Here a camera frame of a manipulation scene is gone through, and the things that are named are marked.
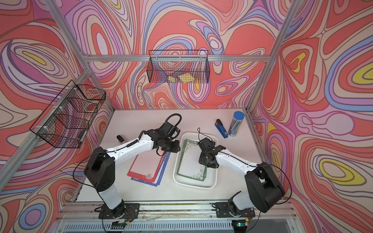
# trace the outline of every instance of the plastic tray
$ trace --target plastic tray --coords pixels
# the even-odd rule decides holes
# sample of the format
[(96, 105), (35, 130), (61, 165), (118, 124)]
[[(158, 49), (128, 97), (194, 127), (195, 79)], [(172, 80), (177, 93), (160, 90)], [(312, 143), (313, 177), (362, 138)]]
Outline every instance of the plastic tray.
[[(215, 145), (219, 145), (219, 142), (215, 136), (212, 136), (212, 135), (208, 135), (208, 136), (212, 138), (212, 140), (215, 142)], [(180, 140), (181, 147), (184, 145), (185, 139), (198, 141), (198, 133), (188, 132), (188, 133), (183, 134)], [(181, 151), (179, 151), (176, 155), (175, 167), (173, 168), (172, 177), (176, 183), (178, 183), (179, 185), (184, 185), (184, 186), (198, 188), (198, 189), (212, 189), (213, 187), (215, 187), (216, 182), (217, 182), (217, 170), (218, 169), (208, 167), (206, 171), (206, 178), (204, 181), (194, 180), (194, 179), (186, 178), (183, 176), (179, 176), (177, 174), (177, 169), (178, 169), (178, 165), (180, 162), (180, 157), (181, 157)]]

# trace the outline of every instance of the wire mesh basket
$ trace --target wire mesh basket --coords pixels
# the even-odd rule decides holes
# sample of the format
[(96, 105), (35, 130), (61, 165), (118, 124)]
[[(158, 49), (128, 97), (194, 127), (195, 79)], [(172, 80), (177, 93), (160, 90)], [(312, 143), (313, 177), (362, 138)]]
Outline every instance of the wire mesh basket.
[(74, 84), (38, 131), (32, 130), (38, 119), (30, 130), (55, 148), (80, 148), (105, 98), (104, 90)]
[(208, 83), (207, 50), (149, 50), (149, 82)]

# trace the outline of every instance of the green bordered paper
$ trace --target green bordered paper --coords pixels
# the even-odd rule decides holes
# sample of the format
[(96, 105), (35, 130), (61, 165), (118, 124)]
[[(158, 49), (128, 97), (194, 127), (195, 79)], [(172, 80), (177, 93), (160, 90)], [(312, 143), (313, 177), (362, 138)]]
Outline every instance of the green bordered paper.
[(185, 139), (177, 175), (193, 180), (204, 181), (207, 167), (199, 164), (200, 154), (201, 149), (198, 146), (198, 142)]

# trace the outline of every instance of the pink wall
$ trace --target pink wall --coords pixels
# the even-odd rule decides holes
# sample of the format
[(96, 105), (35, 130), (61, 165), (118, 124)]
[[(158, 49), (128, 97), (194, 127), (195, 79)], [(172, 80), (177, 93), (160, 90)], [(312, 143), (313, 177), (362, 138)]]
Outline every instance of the pink wall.
[(373, 232), (372, 57), (372, 1), (307, 0), (251, 109), (306, 232)]
[[(0, 3), (0, 163), (31, 133), (30, 126), (82, 72), (42, 0)], [(41, 141), (0, 192), (0, 232), (46, 232), (78, 183), (72, 171), (97, 146), (109, 120), (104, 105), (80, 149)], [(77, 170), (81, 179), (85, 163)]]
[[(86, 54), (207, 49), (269, 54), (289, 2), (280, 0), (64, 1), (60, 9)], [(263, 62), (212, 62), (209, 84), (149, 84), (146, 62), (91, 63), (114, 108), (245, 107)]]

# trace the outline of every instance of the cylindrical container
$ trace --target cylindrical container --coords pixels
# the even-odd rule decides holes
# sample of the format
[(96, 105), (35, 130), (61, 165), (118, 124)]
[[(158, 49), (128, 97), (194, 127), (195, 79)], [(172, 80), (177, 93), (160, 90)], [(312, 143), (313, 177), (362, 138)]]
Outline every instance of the cylindrical container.
[(245, 118), (245, 114), (241, 111), (236, 111), (233, 114), (233, 120), (228, 130), (228, 134), (230, 136), (236, 136), (238, 128), (241, 125), (241, 122), (244, 118)]

